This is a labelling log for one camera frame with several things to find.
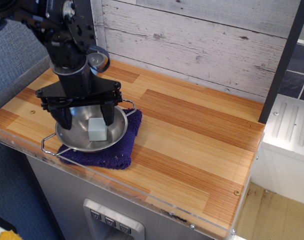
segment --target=wood grain surface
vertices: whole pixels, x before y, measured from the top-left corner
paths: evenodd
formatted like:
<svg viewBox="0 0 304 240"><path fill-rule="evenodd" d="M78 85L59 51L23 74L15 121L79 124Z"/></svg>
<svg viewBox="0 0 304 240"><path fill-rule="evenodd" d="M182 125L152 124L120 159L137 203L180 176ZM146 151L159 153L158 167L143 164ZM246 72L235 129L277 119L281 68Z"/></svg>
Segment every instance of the wood grain surface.
<svg viewBox="0 0 304 240"><path fill-rule="evenodd" d="M120 81L123 97L143 113L132 164L125 170L68 167L225 239L241 198L234 191L244 191L263 133L262 104L117 61L101 77ZM40 150L55 121L34 95L57 79L49 69L0 110L0 138L64 166ZM56 138L46 143L53 152L60 146Z"/></svg>

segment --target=purple towel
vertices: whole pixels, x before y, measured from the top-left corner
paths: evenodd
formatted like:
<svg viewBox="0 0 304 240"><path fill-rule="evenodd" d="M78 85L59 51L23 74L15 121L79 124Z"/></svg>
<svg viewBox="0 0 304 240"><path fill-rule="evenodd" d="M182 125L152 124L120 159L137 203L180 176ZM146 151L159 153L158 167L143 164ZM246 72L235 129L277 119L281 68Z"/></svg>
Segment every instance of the purple towel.
<svg viewBox="0 0 304 240"><path fill-rule="evenodd" d="M124 112L127 114L133 109L124 109ZM131 164L131 153L134 146L134 140L137 136L138 129L142 121L142 112L137 110L135 113L129 115L128 127L124 136L111 147L104 149L99 152L94 153L85 153L81 151L67 151L61 156L66 157L67 159L73 160L79 164L87 166L98 166L108 169L125 169ZM67 147L62 145L60 151L65 150ZM67 164L72 164L69 161L60 159L62 162Z"/></svg>

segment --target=button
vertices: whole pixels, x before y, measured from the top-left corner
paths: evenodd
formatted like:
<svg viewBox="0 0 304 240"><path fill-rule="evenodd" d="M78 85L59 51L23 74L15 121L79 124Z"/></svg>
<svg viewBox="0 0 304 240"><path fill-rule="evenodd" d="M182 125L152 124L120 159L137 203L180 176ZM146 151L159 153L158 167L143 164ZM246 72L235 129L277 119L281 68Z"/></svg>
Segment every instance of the button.
<svg viewBox="0 0 304 240"><path fill-rule="evenodd" d="M93 210L91 210L91 215L93 218L97 219L97 220L101 220L101 215L98 212L95 212Z"/></svg>
<svg viewBox="0 0 304 240"><path fill-rule="evenodd" d="M105 222L109 225L109 226L112 226L112 227L116 227L116 223L114 220L108 218L108 217L105 217Z"/></svg>
<svg viewBox="0 0 304 240"><path fill-rule="evenodd" d="M131 229L128 226L120 224L120 230L126 234L131 234Z"/></svg>

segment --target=wire handle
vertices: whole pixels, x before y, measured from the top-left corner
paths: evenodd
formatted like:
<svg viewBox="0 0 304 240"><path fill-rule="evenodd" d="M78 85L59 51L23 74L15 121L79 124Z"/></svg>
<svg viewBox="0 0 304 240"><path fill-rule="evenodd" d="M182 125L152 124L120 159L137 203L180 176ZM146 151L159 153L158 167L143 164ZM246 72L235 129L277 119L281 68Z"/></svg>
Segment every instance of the wire handle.
<svg viewBox="0 0 304 240"><path fill-rule="evenodd" d="M67 149L65 149L65 150L63 150L63 151L61 151L61 152L58 152L58 153L53 153L52 151L46 150L46 149L45 149L45 141L48 140L48 139L50 139L50 138L52 138L52 137L55 136L55 135L56 135L56 133L53 133L53 134L47 136L46 138L44 138L44 139L42 140L42 151L43 151L44 153L46 153L46 154L51 154L51 155L53 155L53 156L59 156L59 155L65 153L65 152L71 150L70 147L67 148Z"/></svg>
<svg viewBox="0 0 304 240"><path fill-rule="evenodd" d="M134 112L136 112L136 105L135 105L135 103L133 102L133 101L131 101L131 100L127 100L127 99L122 99L123 101L125 101L125 102L129 102L129 103L131 103L132 105L133 105L133 109L134 110L132 110L131 112L129 112L128 114L126 114L126 116L128 117L129 115L131 115L131 114L133 114Z"/></svg>

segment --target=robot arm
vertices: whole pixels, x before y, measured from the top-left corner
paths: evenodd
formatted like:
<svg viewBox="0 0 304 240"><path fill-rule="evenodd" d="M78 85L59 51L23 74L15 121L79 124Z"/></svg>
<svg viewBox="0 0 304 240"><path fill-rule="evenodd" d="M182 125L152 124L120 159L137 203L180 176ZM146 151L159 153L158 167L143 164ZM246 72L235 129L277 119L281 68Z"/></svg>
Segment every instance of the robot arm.
<svg viewBox="0 0 304 240"><path fill-rule="evenodd" d="M7 19L20 21L47 49L59 81L36 91L43 109L65 129L72 127L71 107L100 105L106 125L122 101L121 84L94 75L87 55L108 53L95 43L94 28L71 0L0 0L0 30Z"/></svg>

